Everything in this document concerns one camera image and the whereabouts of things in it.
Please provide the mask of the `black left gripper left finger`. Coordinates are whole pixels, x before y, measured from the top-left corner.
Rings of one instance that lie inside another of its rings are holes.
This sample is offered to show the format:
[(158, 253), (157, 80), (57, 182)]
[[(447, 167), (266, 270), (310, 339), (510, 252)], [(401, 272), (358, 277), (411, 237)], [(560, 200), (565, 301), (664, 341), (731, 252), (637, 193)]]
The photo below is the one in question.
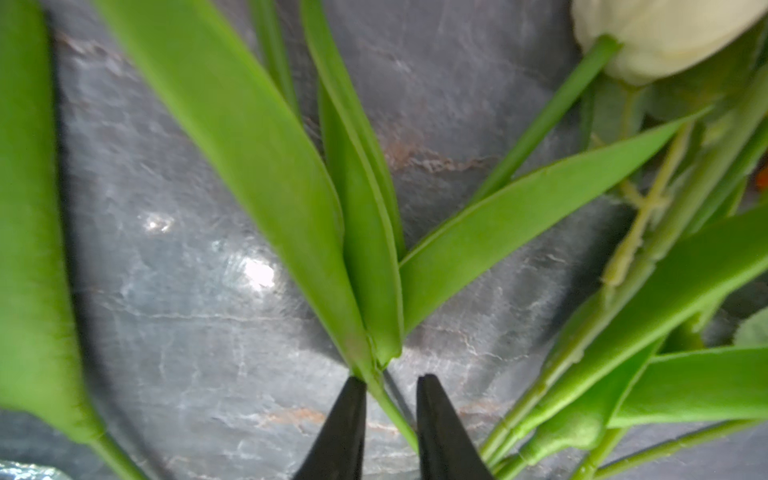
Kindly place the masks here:
[(294, 479), (361, 479), (366, 414), (367, 386), (349, 377)]

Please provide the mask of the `pale pink tulip flower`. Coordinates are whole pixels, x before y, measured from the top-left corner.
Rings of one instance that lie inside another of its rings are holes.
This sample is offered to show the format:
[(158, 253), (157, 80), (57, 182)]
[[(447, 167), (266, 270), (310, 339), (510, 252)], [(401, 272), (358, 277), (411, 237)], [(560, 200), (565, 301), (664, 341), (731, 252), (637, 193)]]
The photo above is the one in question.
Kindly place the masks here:
[[(149, 85), (269, 242), (351, 374), (411, 446), (416, 433), (385, 391), (343, 255), (337, 192), (314, 143), (267, 71), (207, 1), (99, 1), (96, 9)], [(383, 209), (369, 243), (383, 251), (387, 315), (423, 319), (464, 286), (658, 152), (679, 129), (538, 169), (450, 219), (397, 260)]]

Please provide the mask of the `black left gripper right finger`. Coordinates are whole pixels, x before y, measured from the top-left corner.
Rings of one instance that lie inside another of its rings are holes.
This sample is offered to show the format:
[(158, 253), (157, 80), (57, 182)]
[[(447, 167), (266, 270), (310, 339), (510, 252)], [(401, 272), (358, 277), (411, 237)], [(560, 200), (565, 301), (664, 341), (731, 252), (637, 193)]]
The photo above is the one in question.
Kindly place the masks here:
[(493, 479), (434, 374), (417, 382), (417, 435), (422, 479)]

